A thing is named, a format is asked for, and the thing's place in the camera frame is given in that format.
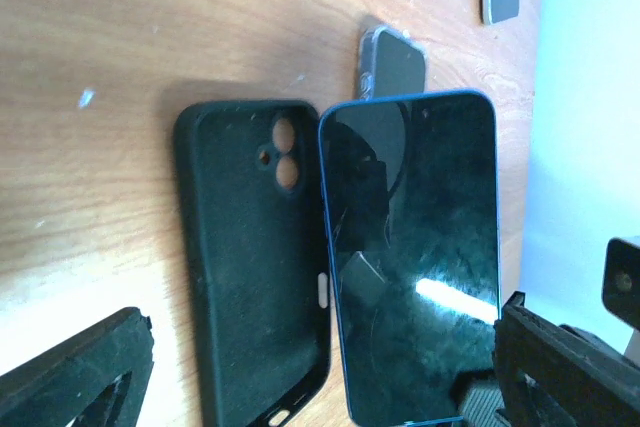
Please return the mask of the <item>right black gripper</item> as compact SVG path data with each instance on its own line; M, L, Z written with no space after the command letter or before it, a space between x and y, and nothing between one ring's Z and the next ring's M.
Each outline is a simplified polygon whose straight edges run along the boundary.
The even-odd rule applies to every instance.
M541 426L576 426L574 419L528 375L524 376L530 400ZM494 372L466 372L456 380L452 396L462 421L453 426L510 426L502 393Z

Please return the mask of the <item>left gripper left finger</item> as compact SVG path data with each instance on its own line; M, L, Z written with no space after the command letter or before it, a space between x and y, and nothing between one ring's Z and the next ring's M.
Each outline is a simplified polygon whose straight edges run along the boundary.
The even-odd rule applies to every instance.
M151 319L126 307L1 376L3 426L134 426L153 369Z

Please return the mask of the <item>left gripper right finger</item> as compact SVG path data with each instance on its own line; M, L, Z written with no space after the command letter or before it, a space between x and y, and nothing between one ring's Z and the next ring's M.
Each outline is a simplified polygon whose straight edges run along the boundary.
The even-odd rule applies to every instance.
M512 426L637 426L639 367L557 326L514 292L494 324L494 372Z

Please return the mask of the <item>dark blue phone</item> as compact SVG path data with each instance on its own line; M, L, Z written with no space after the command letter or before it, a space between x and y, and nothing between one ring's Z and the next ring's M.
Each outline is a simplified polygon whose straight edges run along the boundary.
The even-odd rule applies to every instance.
M324 114L318 141L349 415L455 424L493 370L494 107L473 90L355 101Z

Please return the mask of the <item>black phone case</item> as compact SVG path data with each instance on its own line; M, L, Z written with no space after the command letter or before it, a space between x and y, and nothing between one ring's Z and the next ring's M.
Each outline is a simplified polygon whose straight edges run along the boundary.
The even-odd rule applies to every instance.
M330 368L318 114L301 100L186 108L174 158L202 422L294 415Z

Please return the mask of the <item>clear magsafe phone case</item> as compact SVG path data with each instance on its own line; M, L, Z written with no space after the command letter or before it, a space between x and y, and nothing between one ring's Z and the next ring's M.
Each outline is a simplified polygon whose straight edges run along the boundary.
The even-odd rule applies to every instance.
M358 93L357 97L362 100L374 99L372 97L373 92L373 69L374 69L374 39L375 31L379 27L388 25L378 24L367 29L361 39L359 45L359 60L358 60Z

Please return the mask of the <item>blue smartphone black screen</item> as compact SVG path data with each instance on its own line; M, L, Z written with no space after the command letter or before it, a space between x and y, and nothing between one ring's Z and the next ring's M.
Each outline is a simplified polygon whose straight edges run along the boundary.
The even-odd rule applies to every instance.
M373 46L373 98L425 91L427 60L418 44L383 26L375 31Z

